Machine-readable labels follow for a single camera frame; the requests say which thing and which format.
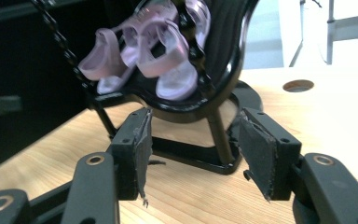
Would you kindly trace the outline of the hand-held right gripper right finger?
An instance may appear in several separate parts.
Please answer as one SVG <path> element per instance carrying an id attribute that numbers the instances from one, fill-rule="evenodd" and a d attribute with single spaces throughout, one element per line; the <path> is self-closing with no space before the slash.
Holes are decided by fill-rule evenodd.
<path id="1" fill-rule="evenodd" d="M 289 173 L 299 160 L 301 143 L 264 112 L 245 107 L 239 120 L 239 146 L 252 179 L 267 201 L 288 201 Z"/>

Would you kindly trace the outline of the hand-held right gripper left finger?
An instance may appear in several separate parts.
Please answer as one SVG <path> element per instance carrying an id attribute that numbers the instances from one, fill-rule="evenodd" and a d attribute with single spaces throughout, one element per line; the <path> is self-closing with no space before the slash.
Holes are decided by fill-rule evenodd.
<path id="1" fill-rule="evenodd" d="M 112 140 L 109 152 L 114 158 L 117 177 L 117 197 L 134 201 L 145 195 L 146 173 L 153 153 L 151 136 L 152 112 L 142 108 L 131 112 Z"/>

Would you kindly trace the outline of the purple sandal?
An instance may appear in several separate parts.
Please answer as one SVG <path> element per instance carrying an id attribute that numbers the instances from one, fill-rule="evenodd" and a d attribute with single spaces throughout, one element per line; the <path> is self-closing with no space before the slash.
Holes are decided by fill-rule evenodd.
<path id="1" fill-rule="evenodd" d="M 136 65 L 146 78 L 157 78 L 158 98 L 180 101 L 197 88 L 198 73 L 189 60 L 190 44 L 179 30 L 179 11 L 173 2 L 167 3 L 170 16 L 158 16 L 146 21 L 138 33 Z"/>
<path id="2" fill-rule="evenodd" d="M 89 80 L 97 81 L 97 92 L 106 94 L 120 90 L 130 78 L 139 58 L 139 42 L 149 48 L 158 43 L 157 29 L 146 28 L 148 22 L 157 19 L 174 20 L 177 10 L 173 3 L 146 5 L 119 26 L 101 28 L 95 32 L 95 45 L 78 69 Z"/>

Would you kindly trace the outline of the red and black shoe rack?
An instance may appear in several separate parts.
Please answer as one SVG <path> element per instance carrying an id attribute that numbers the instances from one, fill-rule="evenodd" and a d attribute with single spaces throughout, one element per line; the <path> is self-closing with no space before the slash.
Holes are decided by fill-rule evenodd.
<path id="1" fill-rule="evenodd" d="M 154 153 L 222 175 L 230 175 L 236 171 L 241 159 L 239 128 L 236 120 L 232 120 L 225 128 L 218 108 L 225 101 L 238 107 L 248 106 L 258 110 L 263 108 L 258 93 L 239 80 L 248 26 L 259 0 L 206 0 L 207 8 L 212 11 L 212 33 L 207 37 L 205 53 L 201 54 L 200 48 L 195 45 L 190 46 L 190 60 L 203 62 L 203 72 L 198 76 L 196 91 L 178 103 L 159 99 L 152 91 L 157 86 L 157 81 L 146 80 L 141 77 L 140 71 L 133 72 L 130 82 L 122 90 L 97 94 L 96 84 L 87 80 L 80 72 L 77 57 L 60 33 L 58 23 L 48 13 L 51 8 L 48 0 L 31 2 L 52 31 L 67 62 L 73 66 L 76 77 L 86 90 L 89 107 L 97 112 L 111 138 L 117 135 L 118 128 L 105 109 L 128 102 L 150 107 L 155 117 L 170 123 L 186 124 L 207 119 L 213 138 L 210 147 L 155 136 Z"/>

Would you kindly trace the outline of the white desk frame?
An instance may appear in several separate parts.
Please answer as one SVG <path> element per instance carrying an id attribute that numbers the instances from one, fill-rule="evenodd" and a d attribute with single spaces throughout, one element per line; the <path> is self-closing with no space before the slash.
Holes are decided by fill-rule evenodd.
<path id="1" fill-rule="evenodd" d="M 358 65 L 358 0 L 301 0 L 303 41 L 294 67 Z"/>

